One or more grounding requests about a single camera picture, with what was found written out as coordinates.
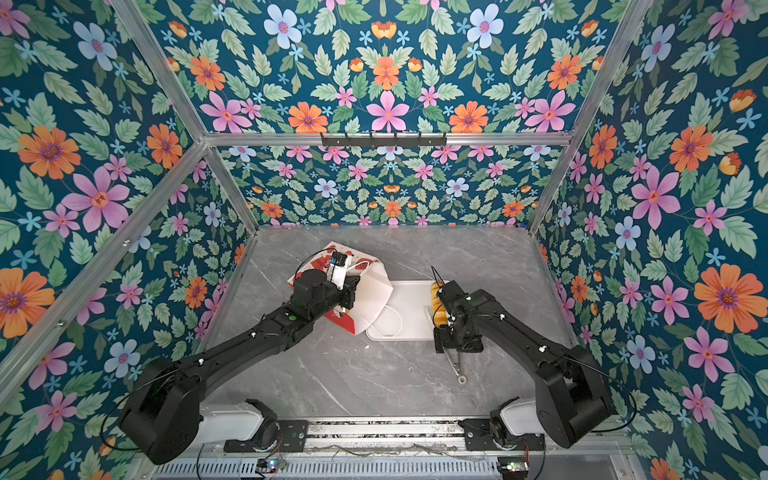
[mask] red and white paper bag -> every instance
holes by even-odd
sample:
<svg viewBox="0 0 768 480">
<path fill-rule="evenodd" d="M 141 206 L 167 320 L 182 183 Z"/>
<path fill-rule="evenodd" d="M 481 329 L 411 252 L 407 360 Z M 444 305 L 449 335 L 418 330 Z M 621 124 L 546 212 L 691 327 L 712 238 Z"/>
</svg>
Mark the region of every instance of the red and white paper bag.
<svg viewBox="0 0 768 480">
<path fill-rule="evenodd" d="M 329 243 L 325 251 L 312 257 L 299 270 L 299 273 L 309 269 L 327 272 L 333 249 L 349 255 L 351 258 L 350 265 L 358 264 L 347 274 L 360 275 L 360 282 L 355 290 L 354 308 L 345 313 L 341 313 L 339 308 L 336 308 L 328 312 L 326 318 L 353 335 L 357 335 L 364 332 L 371 323 L 376 321 L 379 314 L 384 310 L 384 306 L 389 302 L 389 297 L 392 295 L 392 284 L 389 282 L 384 265 L 378 258 L 337 242 Z M 293 285 L 293 277 L 288 279 L 288 284 Z"/>
</svg>

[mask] white tray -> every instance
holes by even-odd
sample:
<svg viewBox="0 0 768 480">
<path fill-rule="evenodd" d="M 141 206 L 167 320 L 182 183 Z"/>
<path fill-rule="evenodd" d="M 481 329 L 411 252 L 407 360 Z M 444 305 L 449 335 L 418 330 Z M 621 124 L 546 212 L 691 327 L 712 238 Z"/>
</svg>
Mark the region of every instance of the white tray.
<svg viewBox="0 0 768 480">
<path fill-rule="evenodd" d="M 432 284 L 433 280 L 390 280 L 392 295 L 388 306 L 402 317 L 385 308 L 376 321 L 368 327 L 366 335 L 371 340 L 429 340 L 432 336 Z"/>
</svg>

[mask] orange flower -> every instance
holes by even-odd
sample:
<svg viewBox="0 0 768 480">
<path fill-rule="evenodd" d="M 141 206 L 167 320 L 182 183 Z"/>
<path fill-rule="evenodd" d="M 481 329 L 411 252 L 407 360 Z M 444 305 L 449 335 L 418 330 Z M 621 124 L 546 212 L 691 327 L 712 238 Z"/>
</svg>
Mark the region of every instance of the orange flower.
<svg viewBox="0 0 768 480">
<path fill-rule="evenodd" d="M 394 22 L 374 22 L 371 24 L 371 31 L 376 38 L 392 38 L 397 32 L 397 24 Z"/>
<path fill-rule="evenodd" d="M 240 263 L 240 260 L 243 258 L 243 253 L 245 252 L 245 243 L 241 243 L 236 249 L 235 249 L 235 265 Z"/>
<path fill-rule="evenodd" d="M 64 174 L 74 172 L 73 165 L 80 164 L 80 155 L 73 153 L 80 150 L 80 147 L 56 127 L 50 131 L 38 125 L 34 135 L 30 137 L 23 134 L 18 142 L 24 147 L 18 151 L 18 156 L 22 162 L 32 164 L 29 170 L 40 177 L 48 174 L 51 179 L 60 180 Z"/>
<path fill-rule="evenodd" d="M 170 30 L 175 33 L 178 38 L 187 37 L 187 27 L 183 26 L 179 22 L 176 22 L 175 20 L 168 24 L 168 28 L 170 28 Z"/>
<path fill-rule="evenodd" d="M 205 85 L 208 90 L 216 91 L 224 89 L 224 74 L 221 73 L 221 67 L 216 65 L 215 61 L 208 61 L 208 57 L 192 58 L 190 67 L 192 75 L 196 75 L 195 80 L 201 85 Z"/>
<path fill-rule="evenodd" d="M 504 210 L 502 210 L 502 212 L 504 212 L 505 217 L 516 217 L 523 213 L 524 208 L 525 205 L 523 205 L 522 202 L 511 202 L 504 205 Z"/>
<path fill-rule="evenodd" d="M 394 218 L 402 213 L 402 207 L 397 202 L 389 202 L 384 207 L 384 213 Z"/>
<path fill-rule="evenodd" d="M 105 457 L 105 456 L 109 455 L 110 453 L 112 453 L 112 449 L 114 447 L 115 441 L 116 441 L 116 437 L 112 436 L 112 437 L 108 438 L 107 441 L 105 442 L 108 445 L 105 445 L 104 443 L 102 443 L 101 446 L 98 448 L 99 456 Z"/>
<path fill-rule="evenodd" d="M 399 73 L 400 67 L 395 65 L 391 57 L 381 57 L 379 64 L 373 67 L 373 74 L 376 76 L 374 80 L 384 90 L 392 90 L 392 87 L 400 82 L 397 78 Z"/>
<path fill-rule="evenodd" d="M 550 88 L 565 90 L 576 81 L 576 75 L 581 73 L 581 59 L 578 56 L 565 55 L 562 61 L 556 61 L 552 65 L 552 71 L 547 75 Z"/>
<path fill-rule="evenodd" d="M 47 282 L 37 272 L 25 278 L 20 268 L 0 270 L 0 328 L 5 327 L 5 338 L 27 333 L 27 322 L 35 325 L 45 313 L 42 306 L 53 303 L 53 289 L 43 288 Z"/>
<path fill-rule="evenodd" d="M 712 150 L 709 146 L 714 141 L 711 133 L 704 133 L 707 127 L 697 125 L 696 129 L 686 128 L 680 134 L 680 138 L 675 138 L 672 142 L 674 153 L 670 155 L 670 163 L 674 169 L 682 172 L 687 168 L 689 172 L 699 167 L 699 162 L 705 161 L 710 156 Z"/>
<path fill-rule="evenodd" d="M 300 101 L 298 107 L 291 107 L 288 113 L 291 114 L 288 123 L 296 128 L 298 134 L 324 134 L 328 131 L 328 118 L 321 115 L 316 105 L 310 107 L 310 104 Z"/>
<path fill-rule="evenodd" d="M 587 286 L 587 283 L 584 281 L 583 278 L 580 276 L 574 277 L 573 281 L 571 282 L 571 293 L 574 294 L 574 300 L 581 303 L 587 299 L 587 292 L 589 291 L 589 287 Z"/>
<path fill-rule="evenodd" d="M 99 470 L 94 473 L 92 477 L 86 478 L 85 480 L 112 480 L 112 474 L 104 473 L 104 470 Z"/>
<path fill-rule="evenodd" d="M 728 106 L 731 111 L 742 111 L 757 100 L 757 95 L 751 90 L 739 90 L 730 98 Z"/>
<path fill-rule="evenodd" d="M 455 134 L 479 134 L 482 127 L 488 125 L 488 117 L 485 116 L 488 110 L 484 106 L 478 107 L 476 101 L 469 101 L 466 106 L 459 105 L 455 113 L 449 121 Z"/>
<path fill-rule="evenodd" d="M 190 308 L 197 308 L 203 303 L 203 300 L 205 300 L 205 294 L 208 293 L 208 287 L 206 284 L 207 282 L 203 280 L 202 276 L 195 277 L 192 279 L 192 281 L 190 281 L 190 285 L 185 291 L 187 298 L 184 299 L 184 302 Z"/>
<path fill-rule="evenodd" d="M 616 129 L 611 125 L 603 125 L 599 132 L 592 137 L 592 146 L 589 147 L 590 163 L 592 167 L 604 168 L 614 157 L 614 148 L 618 145 L 615 137 Z"/>
<path fill-rule="evenodd" d="M 736 265 L 724 263 L 718 273 L 710 267 L 701 274 L 704 283 L 697 283 L 694 296 L 703 302 L 699 311 L 706 320 L 715 319 L 715 327 L 726 333 L 733 333 L 733 324 L 742 333 L 757 329 L 759 317 L 768 316 L 768 300 L 753 293 L 763 291 L 763 284 L 754 273 L 741 276 Z"/>
<path fill-rule="evenodd" d="M 674 468 L 670 468 L 670 464 L 666 460 L 658 458 L 654 458 L 650 463 L 650 476 L 654 480 L 680 480 L 680 476 Z"/>
<path fill-rule="evenodd" d="M 726 175 L 736 175 L 741 170 L 741 158 L 736 152 L 731 152 L 720 161 L 720 171 Z"/>
<path fill-rule="evenodd" d="M 361 72 L 362 71 L 362 67 L 363 67 L 363 63 L 362 63 L 362 59 L 360 57 L 354 58 L 349 63 L 349 69 L 351 71 Z"/>
<path fill-rule="evenodd" d="M 585 23 L 584 26 L 581 27 L 581 35 L 584 37 L 592 35 L 594 31 L 598 29 L 599 24 L 600 22 L 597 20 L 590 20 L 589 22 Z"/>
<path fill-rule="evenodd" d="M 424 68 L 424 65 L 422 65 L 422 61 L 419 60 L 416 57 L 411 57 L 410 60 L 408 60 L 408 69 L 413 72 L 420 71 L 422 68 Z"/>
<path fill-rule="evenodd" d="M 280 218 L 283 216 L 283 208 L 274 202 L 264 202 L 261 204 L 261 210 L 270 218 Z"/>
<path fill-rule="evenodd" d="M 152 125 L 149 127 L 150 137 L 147 137 L 147 146 L 152 148 L 152 158 L 157 163 L 162 163 L 163 168 L 170 170 L 181 157 L 181 145 L 175 131 L 170 131 L 166 124 Z"/>
</svg>

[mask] floral wallpaper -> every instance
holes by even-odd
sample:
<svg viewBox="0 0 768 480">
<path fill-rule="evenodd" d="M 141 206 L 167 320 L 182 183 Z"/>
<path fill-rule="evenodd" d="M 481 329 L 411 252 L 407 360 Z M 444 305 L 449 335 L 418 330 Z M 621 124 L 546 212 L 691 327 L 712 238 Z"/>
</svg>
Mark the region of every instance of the floral wallpaper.
<svg viewBox="0 0 768 480">
<path fill-rule="evenodd" d="M 117 406 L 152 359 L 198 348 L 247 239 L 201 161 L 5 406 L 0 478 L 123 478 L 133 453 L 102 424 L 133 447 Z"/>
<path fill-rule="evenodd" d="M 261 224 L 524 227 L 560 150 L 236 146 L 221 153 Z"/>
<path fill-rule="evenodd" d="M 654 480 L 768 477 L 766 13 L 652 10 L 538 231 Z"/>
<path fill-rule="evenodd" d="M 152 28 L 211 131 L 544 132 L 573 124 L 626 4 L 171 1 Z"/>
<path fill-rule="evenodd" d="M 103 2 L 2 0 L 0 78 L 2 359 L 189 138 Z"/>
</svg>

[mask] paper bag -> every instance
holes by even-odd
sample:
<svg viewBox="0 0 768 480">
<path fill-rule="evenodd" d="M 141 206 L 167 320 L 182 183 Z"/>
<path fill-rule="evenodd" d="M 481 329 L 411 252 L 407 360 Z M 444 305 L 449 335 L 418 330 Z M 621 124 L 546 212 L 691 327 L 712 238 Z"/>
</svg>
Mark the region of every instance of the paper bag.
<svg viewBox="0 0 768 480">
<path fill-rule="evenodd" d="M 337 242 L 329 243 L 324 252 L 312 257 L 299 270 L 299 274 L 309 269 L 327 272 L 333 248 L 349 255 L 350 265 L 358 264 L 347 275 L 360 275 L 360 282 L 355 290 L 354 308 L 341 313 L 340 308 L 337 307 L 328 312 L 326 318 L 353 335 L 358 335 L 376 321 L 384 310 L 384 306 L 389 302 L 389 296 L 392 295 L 392 284 L 389 282 L 384 265 L 378 258 Z M 288 284 L 293 286 L 293 277 L 288 279 Z"/>
</svg>

